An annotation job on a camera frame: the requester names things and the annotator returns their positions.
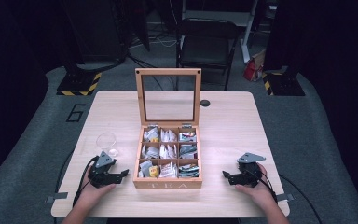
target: clear drinking glass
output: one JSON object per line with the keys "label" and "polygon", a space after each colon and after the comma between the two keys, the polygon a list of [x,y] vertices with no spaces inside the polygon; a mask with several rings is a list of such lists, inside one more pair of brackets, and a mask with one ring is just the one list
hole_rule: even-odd
{"label": "clear drinking glass", "polygon": [[118,154],[115,149],[116,136],[113,133],[102,133],[97,138],[97,147],[108,154],[111,157],[115,157]]}

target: person's arm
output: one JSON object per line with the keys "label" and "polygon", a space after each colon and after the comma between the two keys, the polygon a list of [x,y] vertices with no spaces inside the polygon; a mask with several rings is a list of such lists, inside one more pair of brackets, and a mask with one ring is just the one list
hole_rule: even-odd
{"label": "person's arm", "polygon": [[72,208],[71,212],[63,220],[62,224],[78,224],[83,223],[87,214],[90,210],[101,200],[101,198],[112,190],[116,184],[111,184],[103,186],[101,188],[95,188],[91,185],[90,180],[87,178],[88,175],[85,175],[82,186],[85,186],[77,200],[75,206]]}
{"label": "person's arm", "polygon": [[[258,164],[261,172],[264,174],[262,180],[267,182],[267,171],[261,164]],[[236,185],[235,188],[247,195],[249,195],[254,203],[256,203],[264,212],[269,224],[285,224],[289,220],[282,212],[281,208],[275,203],[269,189],[263,183],[258,183],[254,188],[245,187],[243,185]]]}

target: black equipment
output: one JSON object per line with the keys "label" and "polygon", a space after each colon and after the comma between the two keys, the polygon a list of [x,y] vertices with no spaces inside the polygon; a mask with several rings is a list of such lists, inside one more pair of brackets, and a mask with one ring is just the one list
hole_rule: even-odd
{"label": "black equipment", "polygon": [[257,156],[252,153],[245,153],[239,159],[237,159],[240,174],[231,175],[230,173],[223,171],[223,176],[228,179],[230,185],[248,185],[254,187],[261,179],[262,173],[260,167],[257,165],[257,161],[263,161],[266,158]]}
{"label": "black equipment", "polygon": [[122,171],[120,174],[109,174],[110,167],[116,164],[116,159],[110,158],[102,152],[98,160],[94,162],[89,171],[89,180],[92,186],[99,188],[104,185],[120,184],[123,177],[127,176],[129,170]]}

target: human hand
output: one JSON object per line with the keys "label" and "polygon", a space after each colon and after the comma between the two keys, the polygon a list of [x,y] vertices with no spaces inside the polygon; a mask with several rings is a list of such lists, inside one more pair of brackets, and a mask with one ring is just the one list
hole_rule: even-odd
{"label": "human hand", "polygon": [[79,199],[76,202],[76,205],[82,206],[83,209],[86,209],[86,211],[91,210],[105,194],[116,187],[116,184],[106,185],[98,189],[92,186],[89,179],[90,169],[91,166],[89,166],[83,179],[83,189],[81,190]]}
{"label": "human hand", "polygon": [[[263,165],[257,164],[260,167],[263,175],[261,179],[267,183],[267,171]],[[275,203],[274,198],[271,195],[270,190],[263,183],[258,182],[258,184],[254,188],[246,187],[243,185],[236,185],[235,189],[249,195],[254,203],[256,203],[261,209],[265,210],[269,206],[272,206]]]}

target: wooden tea box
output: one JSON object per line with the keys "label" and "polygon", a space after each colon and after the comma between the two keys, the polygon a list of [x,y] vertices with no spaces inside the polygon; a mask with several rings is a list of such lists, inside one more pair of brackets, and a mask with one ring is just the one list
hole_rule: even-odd
{"label": "wooden tea box", "polygon": [[199,68],[135,69],[142,128],[137,189],[200,189]]}

